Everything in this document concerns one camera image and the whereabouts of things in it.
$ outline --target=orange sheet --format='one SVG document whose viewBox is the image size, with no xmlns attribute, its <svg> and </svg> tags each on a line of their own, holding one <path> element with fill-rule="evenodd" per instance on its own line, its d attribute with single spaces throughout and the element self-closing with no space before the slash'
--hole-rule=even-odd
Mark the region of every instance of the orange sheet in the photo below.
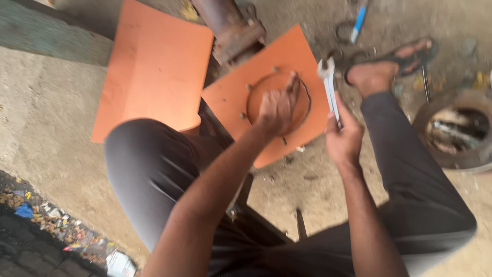
<svg viewBox="0 0 492 277">
<path fill-rule="evenodd" d="M 97 111 L 93 142 L 135 118 L 183 131 L 200 124 L 198 107 L 214 35 L 209 28 L 126 0 Z"/>
<path fill-rule="evenodd" d="M 244 65 L 208 86 L 202 93 L 203 99 L 220 122 L 231 136 L 238 140 L 251 127 L 248 119 L 240 117 L 241 113 L 246 113 L 246 85 L 255 84 L 262 77 L 272 74 L 272 67 L 278 67 L 282 72 L 297 71 L 311 93 L 312 107 L 304 124 L 294 133 L 285 136 L 287 145 L 282 143 L 281 138 L 276 138 L 261 152 L 254 162 L 257 168 L 282 158 L 297 146 L 308 143 L 322 134 L 326 126 L 326 116 L 330 108 L 325 87 L 316 73 L 317 62 L 301 27 L 297 24 Z"/>
</svg>

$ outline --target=rusty metal pipe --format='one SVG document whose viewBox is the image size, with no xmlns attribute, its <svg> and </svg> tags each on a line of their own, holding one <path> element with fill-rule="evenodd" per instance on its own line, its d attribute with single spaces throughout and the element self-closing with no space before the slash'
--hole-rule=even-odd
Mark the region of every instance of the rusty metal pipe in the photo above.
<svg viewBox="0 0 492 277">
<path fill-rule="evenodd" d="M 246 19 L 234 0 L 192 0 L 216 38 L 213 55 L 220 65 L 236 66 L 263 48 L 266 31 L 256 18 L 254 5 Z"/>
<path fill-rule="evenodd" d="M 247 24 L 234 0 L 193 0 L 193 5 L 217 40 L 231 28 Z"/>
</svg>

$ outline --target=dirt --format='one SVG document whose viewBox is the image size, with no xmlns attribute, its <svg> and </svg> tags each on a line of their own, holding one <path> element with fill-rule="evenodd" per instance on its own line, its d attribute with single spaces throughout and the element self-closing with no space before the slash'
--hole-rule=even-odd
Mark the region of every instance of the dirt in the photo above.
<svg viewBox="0 0 492 277">
<path fill-rule="evenodd" d="M 180 16 L 183 5 L 180 0 L 142 2 L 175 16 Z M 357 6 L 346 0 L 251 2 L 267 30 L 267 42 L 299 22 L 316 59 L 337 46 L 333 35 L 336 23 L 354 19 L 357 14 Z M 54 0 L 52 6 L 112 38 L 121 2 Z M 459 85 L 467 70 L 491 69 L 491 10 L 490 0 L 373 0 L 357 45 L 344 47 L 344 51 L 349 54 L 375 47 L 378 53 L 384 53 L 430 35 L 439 43 L 439 54 L 429 66 L 429 75 L 436 80 L 446 77 L 442 91 L 432 92 L 437 97 Z M 478 41 L 476 62 L 458 54 L 467 37 Z M 0 74 L 0 115 L 7 114 L 9 118 L 8 125 L 0 125 L 2 169 L 28 179 L 42 195 L 115 239 L 139 262 L 145 262 L 148 252 L 105 177 L 102 146 L 89 142 L 105 69 L 3 49 L 0 55 L 0 65 L 8 69 Z M 426 102 L 424 92 L 413 89 L 416 78 L 398 80 L 403 86 L 398 99 L 410 121 Z M 339 89 L 362 121 L 358 93 L 345 85 Z M 323 138 L 317 138 L 306 146 L 306 152 L 294 152 L 255 172 L 248 203 L 294 239 L 296 208 L 303 212 L 308 234 L 346 220 L 340 178 L 323 145 Z M 376 202 L 384 202 L 387 194 L 367 134 L 361 163 Z M 492 174 L 447 175 L 477 217 L 478 233 L 471 243 L 426 276 L 488 276 L 492 271 Z"/>
</svg>

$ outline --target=gray fabric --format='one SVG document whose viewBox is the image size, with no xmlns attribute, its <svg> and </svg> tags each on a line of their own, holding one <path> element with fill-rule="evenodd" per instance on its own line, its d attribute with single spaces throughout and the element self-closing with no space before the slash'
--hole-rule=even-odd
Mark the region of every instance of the gray fabric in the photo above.
<svg viewBox="0 0 492 277">
<path fill-rule="evenodd" d="M 381 218 L 409 272 L 418 276 L 473 237 L 475 218 L 391 92 L 368 97 L 361 110 L 390 196 L 379 207 Z M 108 178 L 150 251 L 175 201 L 198 176 L 200 143 L 150 119 L 126 122 L 106 140 Z M 257 271 L 247 270 L 253 268 L 272 276 L 353 276 L 348 223 L 295 244 L 264 248 L 225 216 L 214 237 L 208 275 L 244 276 Z"/>
</svg>

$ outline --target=wrench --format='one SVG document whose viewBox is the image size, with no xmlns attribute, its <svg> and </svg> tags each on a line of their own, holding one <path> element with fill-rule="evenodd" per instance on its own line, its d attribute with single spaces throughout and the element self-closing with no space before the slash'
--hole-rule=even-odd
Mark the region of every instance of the wrench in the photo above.
<svg viewBox="0 0 492 277">
<path fill-rule="evenodd" d="M 335 112 L 335 117 L 338 122 L 338 128 L 341 129 L 340 115 L 338 114 L 337 101 L 335 100 L 335 86 L 333 84 L 333 76 L 335 74 L 335 59 L 330 56 L 326 61 L 327 67 L 323 66 L 323 59 L 318 63 L 318 76 L 323 80 L 325 84 L 326 97 L 328 98 L 328 104 L 330 105 L 330 112 Z"/>
</svg>

